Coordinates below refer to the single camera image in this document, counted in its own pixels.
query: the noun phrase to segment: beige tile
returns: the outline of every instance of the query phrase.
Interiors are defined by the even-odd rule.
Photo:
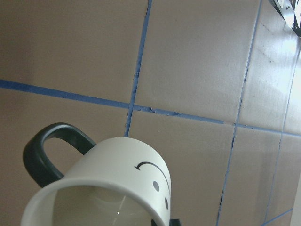
[[[280,218],[267,224],[267,226],[290,226],[291,218],[292,218],[292,212],[288,212],[285,215],[281,216]]]
[[[290,101],[287,108],[285,132],[301,134],[301,56],[298,60]]]
[[[240,123],[282,130],[300,39],[269,1],[262,2]]]
[[[219,226],[263,224],[280,134],[238,128]]]
[[[258,6],[154,1],[135,103],[233,123]]]
[[[1,1],[0,77],[129,102],[147,0]]]
[[[95,142],[121,137],[127,110],[7,89],[0,89],[0,96],[0,225],[18,226],[27,202],[39,190],[23,166],[26,143],[54,122],[72,124]],[[45,149],[65,172],[80,154],[69,145],[56,142],[50,140]]]
[[[267,220],[293,208],[301,171],[301,137],[283,135]]]
[[[172,218],[215,225],[233,136],[230,125],[134,112],[130,137],[157,150],[172,179]]]

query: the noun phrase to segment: smiley face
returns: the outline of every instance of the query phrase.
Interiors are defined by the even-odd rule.
[[[165,181],[166,181],[167,186],[168,186],[169,195],[170,195],[170,186],[169,186],[168,180],[167,180],[167,178],[166,178],[164,172],[160,169],[159,166],[157,166],[156,164],[154,164],[154,163],[152,163],[152,162],[149,162],[149,161],[143,161],[143,162],[139,163],[137,166],[134,166],[134,167],[135,167],[137,170],[140,170],[140,167],[143,166],[143,165],[145,165],[145,164],[152,165],[152,166],[156,167],[158,170],[160,170],[160,172],[163,174],[163,176],[164,176],[164,178],[165,178]],[[153,187],[154,187],[154,189],[155,189],[157,192],[160,191],[160,185],[158,184],[157,181],[153,181]],[[165,197],[164,202],[165,202],[166,209],[168,210],[168,200],[167,200],[166,197]]]

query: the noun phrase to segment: white mug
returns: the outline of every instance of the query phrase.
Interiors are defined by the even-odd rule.
[[[51,137],[84,154],[65,176],[44,153]],[[169,226],[169,171],[141,141],[117,137],[95,144],[77,128],[56,123],[27,144],[23,159],[43,188],[28,203],[21,226]]]

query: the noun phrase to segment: black handle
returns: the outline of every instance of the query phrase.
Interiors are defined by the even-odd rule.
[[[38,132],[26,145],[23,151],[23,162],[31,177],[41,187],[61,179],[64,175],[51,163],[44,152],[44,142],[49,138],[60,138],[85,154],[96,143],[78,128],[55,123]]]

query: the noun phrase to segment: mug rim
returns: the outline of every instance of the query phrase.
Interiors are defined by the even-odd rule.
[[[86,179],[86,178],[62,178],[58,181],[55,181],[42,189],[40,189],[26,205],[26,208],[23,212],[21,219],[21,226],[30,225],[30,219],[36,210],[36,206],[50,193],[58,191],[63,188],[72,187],[72,186],[97,186],[106,188],[124,195],[129,196],[142,208],[144,208],[151,218],[156,222],[157,226],[166,226],[160,215],[147,203],[146,200],[142,199],[140,196],[136,195],[129,189],[126,189],[120,184],[113,183],[112,181],[99,181],[96,179]]]

